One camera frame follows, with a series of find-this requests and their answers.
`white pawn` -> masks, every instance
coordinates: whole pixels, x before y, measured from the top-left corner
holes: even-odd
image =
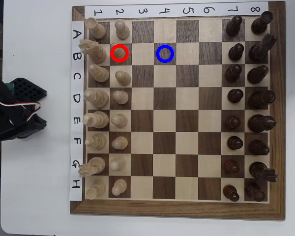
[[[131,82],[131,76],[127,72],[121,70],[115,73],[115,77],[118,80],[118,82],[123,86],[126,86]]]
[[[117,114],[112,116],[111,122],[117,126],[118,128],[123,128],[127,125],[128,119],[125,115],[123,114]]]
[[[86,113],[83,116],[82,123],[87,127],[102,129],[108,125],[109,118],[104,112]]]
[[[93,90],[92,88],[89,88],[85,90],[83,98],[86,102],[92,103],[97,108],[105,107],[109,102],[107,92],[100,89]]]
[[[124,136],[117,137],[112,142],[114,149],[123,150],[128,146],[128,140]]]
[[[124,179],[118,179],[112,188],[112,194],[115,196],[120,195],[121,193],[124,193],[127,189],[127,182]]]
[[[117,103],[123,105],[127,103],[129,96],[125,91],[115,91],[113,93],[113,98]]]
[[[104,67],[100,67],[99,65],[91,64],[89,65],[88,70],[94,79],[100,83],[107,81],[109,78],[108,70]]]
[[[130,34],[129,27],[126,26],[123,20],[121,19],[116,20],[115,27],[116,27],[116,34],[118,38],[126,39],[127,37],[129,37],[129,34]]]

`dark wooden square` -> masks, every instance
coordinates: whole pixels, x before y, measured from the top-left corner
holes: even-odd
[[[175,199],[175,177],[153,177],[154,199]]]

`chess piece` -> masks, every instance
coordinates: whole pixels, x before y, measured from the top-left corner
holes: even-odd
[[[231,60],[239,60],[242,57],[242,53],[244,52],[244,45],[241,43],[235,44],[235,46],[231,47],[228,52],[228,56]]]
[[[119,136],[113,140],[112,146],[114,149],[123,150],[128,146],[128,140],[124,136]]]
[[[107,81],[109,78],[108,70],[104,67],[100,67],[99,65],[91,64],[89,65],[88,70],[93,78],[100,83]]]
[[[256,202],[262,202],[266,198],[264,191],[262,191],[260,186],[256,183],[248,184],[245,187],[245,193]]]
[[[227,146],[232,149],[240,149],[243,146],[243,141],[237,136],[231,136],[227,140]]]
[[[274,169],[268,168],[264,163],[256,161],[249,166],[249,173],[257,179],[276,182],[277,174]]]
[[[85,138],[84,143],[85,146],[100,150],[106,144],[106,137],[103,134],[94,134],[92,137]]]
[[[112,171],[121,171],[124,168],[125,164],[125,160],[122,157],[118,157],[109,163],[109,168]]]
[[[84,178],[87,176],[101,173],[105,169],[105,160],[101,157],[93,157],[87,164],[79,166],[80,177]]]
[[[112,188],[112,194],[115,196],[120,195],[121,193],[124,193],[127,189],[127,182],[124,179],[118,179]]]
[[[240,30],[240,24],[242,22],[242,17],[235,15],[226,25],[226,33],[229,36],[236,36]]]
[[[109,96],[107,92],[100,89],[94,90],[89,88],[85,90],[83,98],[86,102],[92,103],[97,108],[105,107],[109,102]]]
[[[105,192],[105,185],[102,181],[97,181],[91,188],[89,188],[85,193],[85,198],[93,200],[100,197]]]
[[[264,58],[266,58],[268,51],[274,46],[276,42],[276,38],[274,38],[271,34],[266,34],[260,43],[253,45],[249,52],[249,58],[258,62]]]
[[[106,52],[98,42],[94,42],[88,39],[81,39],[79,48],[81,52],[88,55],[90,60],[94,64],[100,64],[106,59]]]
[[[223,194],[226,198],[228,198],[232,202],[237,202],[239,200],[239,195],[237,193],[236,188],[230,184],[224,186]]]
[[[126,86],[131,82],[131,76],[127,72],[121,70],[115,73],[115,77],[118,80],[118,82],[123,86]]]
[[[127,125],[128,119],[125,115],[123,114],[117,114],[112,116],[111,122],[117,126],[118,128],[123,128]]]
[[[82,123],[87,127],[102,129],[108,125],[109,118],[104,112],[86,113],[83,116]]]
[[[240,89],[232,89],[227,94],[228,100],[233,103],[239,102],[243,97],[244,93]]]
[[[273,20],[273,14],[270,11],[265,11],[261,14],[261,16],[254,20],[251,24],[251,30],[255,34],[263,33],[268,24]]]
[[[117,103],[123,105],[128,102],[129,96],[124,91],[115,91],[113,93],[113,98]]]
[[[275,100],[275,93],[270,90],[254,92],[248,98],[248,105],[252,109],[261,109],[262,106],[269,105]]]
[[[248,121],[248,127],[252,132],[260,133],[271,130],[276,126],[276,121],[271,116],[254,115]]]
[[[91,35],[97,40],[100,40],[106,36],[105,28],[92,17],[85,20],[85,26],[88,28]]]
[[[225,128],[227,128],[228,130],[232,130],[239,127],[240,123],[241,122],[239,118],[235,116],[229,116],[226,118],[224,125],[225,125]]]
[[[251,84],[260,83],[263,78],[269,73],[269,68],[266,65],[261,65],[251,69],[247,74],[247,80]]]
[[[123,20],[121,19],[116,20],[115,27],[116,27],[116,34],[118,38],[126,39],[129,37],[129,34],[130,34],[129,27],[126,26]]]
[[[269,146],[260,140],[251,141],[248,149],[254,155],[268,155],[270,152]]]
[[[232,65],[226,70],[225,79],[229,82],[235,82],[236,80],[238,80],[241,72],[242,69],[240,65]]]

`chessboard square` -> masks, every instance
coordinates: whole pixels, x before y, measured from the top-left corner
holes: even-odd
[[[152,88],[154,85],[154,68],[152,65],[132,66],[132,87]]]
[[[132,43],[132,21],[124,20],[124,23],[129,28],[129,36],[126,39],[120,39],[118,38],[116,34],[115,21],[110,22],[110,43],[113,43],[113,44]]]
[[[153,110],[153,88],[132,88],[132,97],[132,109]]]
[[[235,44],[241,43],[244,47],[246,47],[247,42],[222,42],[222,64],[245,64],[245,52],[243,52],[242,57],[239,60],[231,60],[228,56],[228,52],[231,47],[235,46]]]
[[[131,144],[133,154],[153,154],[153,132],[131,132]]]
[[[131,198],[152,199],[153,198],[153,177],[131,176]]]
[[[227,140],[231,136],[237,136],[243,141],[243,146],[240,149],[230,149],[227,146]],[[221,133],[222,155],[244,155],[245,154],[245,133]]]
[[[229,36],[226,33],[226,26],[231,19],[232,18],[222,20],[222,41],[223,42],[245,41],[245,19],[242,19],[242,23],[240,24],[240,30],[238,34],[236,34],[235,36]]]
[[[177,43],[177,65],[199,64],[199,43]]]
[[[199,110],[199,132],[221,132],[221,110]]]
[[[221,110],[222,88],[199,88],[199,110]]]
[[[198,133],[176,132],[176,154],[198,154]]]
[[[124,168],[119,171],[113,171],[109,168],[110,176],[131,176],[131,155],[130,154],[109,154],[109,163],[112,161],[122,158],[125,161]]]
[[[154,199],[175,199],[175,177],[153,177]]]
[[[222,21],[220,19],[199,20],[199,41],[200,42],[221,42],[222,41]]]
[[[221,87],[222,65],[199,65],[199,87]]]
[[[154,65],[153,43],[132,44],[132,65]]]
[[[132,110],[132,131],[153,132],[153,110]]]
[[[197,200],[198,199],[198,178],[197,177],[176,177],[176,199]]]
[[[176,155],[177,177],[198,177],[198,155]]]
[[[176,66],[177,87],[198,87],[199,66],[198,65],[177,65]]]
[[[176,156],[166,154],[153,155],[153,176],[176,176]]]
[[[153,43],[154,21],[132,22],[132,43]]]
[[[222,64],[222,42],[199,43],[199,64]]]
[[[200,155],[221,155],[221,133],[199,133]]]
[[[154,87],[166,88],[176,87],[176,66],[155,65],[154,66]]]
[[[154,88],[154,109],[175,110],[176,88]]]
[[[199,89],[176,88],[176,109],[197,110],[199,107]]]
[[[175,132],[153,132],[153,154],[175,154]]]
[[[199,200],[221,200],[221,178],[198,179]]]
[[[131,154],[131,176],[153,176],[153,155]]]
[[[199,42],[199,20],[177,21],[177,43]]]
[[[154,110],[153,129],[157,132],[176,131],[176,111],[175,110]]]
[[[198,132],[198,110],[176,110],[176,132]]]
[[[131,65],[113,65],[110,66],[110,78],[108,81],[110,81],[110,87],[112,88],[130,88],[132,81],[128,85],[121,85],[118,80],[116,79],[116,72],[117,71],[123,71],[128,73],[130,76],[132,75],[132,66]]]
[[[221,156],[199,155],[198,177],[221,177]]]
[[[236,103],[231,102],[228,100],[227,95],[233,89],[240,89],[244,93],[244,97]],[[245,110],[245,88],[238,87],[222,87],[222,110]]]
[[[154,42],[176,43],[176,20],[154,20]]]

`black pawn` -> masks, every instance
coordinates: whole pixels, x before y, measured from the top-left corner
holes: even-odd
[[[235,82],[236,80],[238,80],[241,72],[242,68],[240,65],[232,65],[225,71],[225,79],[229,82]]]
[[[244,45],[241,43],[235,44],[235,46],[231,47],[228,52],[228,56],[231,60],[239,60],[242,57],[242,53],[244,52]]]
[[[260,140],[251,141],[248,149],[254,155],[268,155],[270,152],[269,146]]]
[[[243,141],[237,136],[231,136],[227,140],[227,146],[232,150],[242,148],[243,144]]]
[[[254,20],[254,22],[251,24],[252,32],[255,34],[263,33],[272,20],[272,12],[265,11],[258,19]]]
[[[261,109],[262,106],[269,105],[275,100],[275,92],[271,90],[254,92],[248,98],[248,105],[252,109]]]
[[[248,121],[249,129],[255,133],[271,130],[275,126],[276,121],[271,116],[254,115]]]
[[[266,65],[261,65],[250,70],[247,74],[247,80],[251,84],[260,83],[263,78],[269,73],[269,68]]]
[[[242,17],[235,15],[226,25],[226,33],[229,36],[236,36],[240,30],[240,24],[242,22]]]
[[[228,100],[233,103],[239,102],[243,97],[244,93],[240,89],[232,89],[227,94]]]

